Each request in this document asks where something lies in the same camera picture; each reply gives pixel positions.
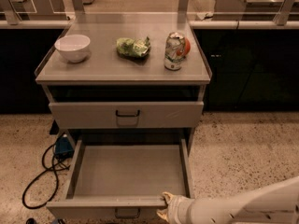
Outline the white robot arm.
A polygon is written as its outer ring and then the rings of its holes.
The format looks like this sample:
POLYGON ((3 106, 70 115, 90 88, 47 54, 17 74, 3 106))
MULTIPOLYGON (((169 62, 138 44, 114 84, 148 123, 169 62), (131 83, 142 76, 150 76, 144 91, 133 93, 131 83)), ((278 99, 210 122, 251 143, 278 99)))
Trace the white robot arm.
POLYGON ((299 176, 219 199, 163 193, 167 207, 157 215, 169 224, 298 224, 299 176))

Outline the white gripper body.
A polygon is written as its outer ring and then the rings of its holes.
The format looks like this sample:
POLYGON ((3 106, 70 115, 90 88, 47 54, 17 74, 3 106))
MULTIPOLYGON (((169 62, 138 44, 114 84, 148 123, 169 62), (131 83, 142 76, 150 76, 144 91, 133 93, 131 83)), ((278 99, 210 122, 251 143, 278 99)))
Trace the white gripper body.
POLYGON ((187 224, 191 204, 192 199, 181 195, 174 195, 173 200, 167 205, 168 222, 170 224, 187 224))

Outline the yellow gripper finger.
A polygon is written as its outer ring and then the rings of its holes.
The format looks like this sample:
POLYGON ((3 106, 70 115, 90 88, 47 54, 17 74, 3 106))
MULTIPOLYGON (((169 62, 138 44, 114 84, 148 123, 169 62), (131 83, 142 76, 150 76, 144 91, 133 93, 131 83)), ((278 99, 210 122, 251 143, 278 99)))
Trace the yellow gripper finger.
POLYGON ((162 196, 163 196, 163 198, 164 198, 164 200, 165 200, 165 202, 167 203, 167 204, 170 204, 170 202, 173 200, 173 198, 174 198, 174 195, 172 194, 172 193, 170 193, 170 192, 167 192, 167 191, 165 191, 163 194, 162 194, 162 196))
POLYGON ((158 215, 158 217, 160 217, 161 219, 165 220, 166 222, 169 221, 166 209, 164 209, 164 210, 158 209, 156 211, 156 214, 158 215))

